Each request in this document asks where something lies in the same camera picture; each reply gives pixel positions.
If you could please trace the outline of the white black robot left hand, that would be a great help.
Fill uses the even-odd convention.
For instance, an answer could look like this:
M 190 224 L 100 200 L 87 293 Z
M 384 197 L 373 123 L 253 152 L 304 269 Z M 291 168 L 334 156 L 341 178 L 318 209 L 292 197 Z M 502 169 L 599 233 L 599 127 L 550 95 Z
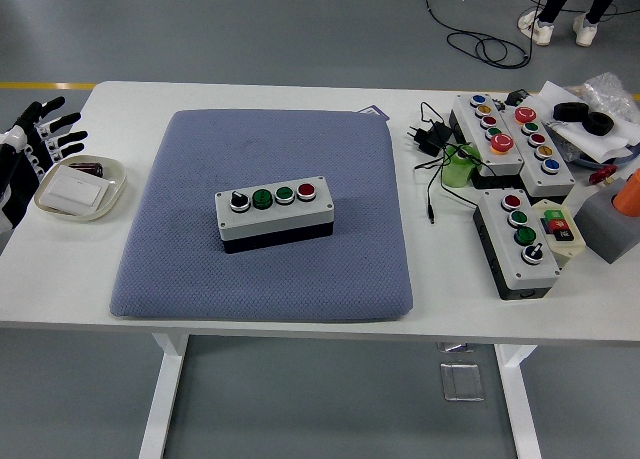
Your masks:
M 85 131 L 61 134 L 81 114 L 71 113 L 46 121 L 45 117 L 65 104 L 63 97 L 31 103 L 13 126 L 1 134 L 1 232 L 14 230 L 25 216 L 48 170 L 84 149 Z

